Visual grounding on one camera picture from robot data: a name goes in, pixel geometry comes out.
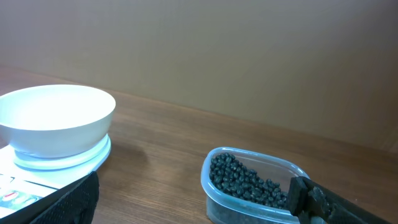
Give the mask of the clear plastic container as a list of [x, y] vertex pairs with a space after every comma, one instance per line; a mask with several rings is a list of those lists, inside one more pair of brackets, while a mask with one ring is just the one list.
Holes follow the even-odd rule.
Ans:
[[298, 223], [286, 210], [293, 177], [306, 176], [295, 164], [258, 152], [218, 147], [201, 169], [206, 214], [213, 223]]

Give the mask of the white digital kitchen scale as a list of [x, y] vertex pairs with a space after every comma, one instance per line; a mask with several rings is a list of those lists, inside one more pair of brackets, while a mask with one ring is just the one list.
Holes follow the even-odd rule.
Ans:
[[1, 149], [1, 218], [96, 171], [111, 152], [106, 135], [93, 148], [70, 157], [38, 158]]

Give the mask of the white bowl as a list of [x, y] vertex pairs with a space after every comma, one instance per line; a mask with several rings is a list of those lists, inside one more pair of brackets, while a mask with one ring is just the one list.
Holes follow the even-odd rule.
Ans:
[[82, 85], [42, 85], [1, 96], [1, 138], [32, 157], [66, 157], [91, 149], [111, 125], [116, 100]]

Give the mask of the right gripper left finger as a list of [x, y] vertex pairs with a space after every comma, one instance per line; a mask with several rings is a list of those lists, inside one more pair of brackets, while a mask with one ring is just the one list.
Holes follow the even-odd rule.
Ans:
[[1, 218], [1, 224], [91, 224], [99, 200], [95, 171]]

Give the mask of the black beans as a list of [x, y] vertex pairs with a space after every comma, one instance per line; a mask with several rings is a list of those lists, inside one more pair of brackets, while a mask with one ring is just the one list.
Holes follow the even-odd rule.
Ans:
[[254, 169], [247, 168], [227, 152], [211, 159], [209, 178], [223, 193], [241, 200], [284, 209], [288, 193], [271, 179], [262, 179]]

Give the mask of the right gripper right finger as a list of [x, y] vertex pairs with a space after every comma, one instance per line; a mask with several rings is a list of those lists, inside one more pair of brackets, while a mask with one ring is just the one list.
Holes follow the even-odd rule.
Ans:
[[290, 179], [285, 207], [301, 224], [389, 223], [303, 176]]

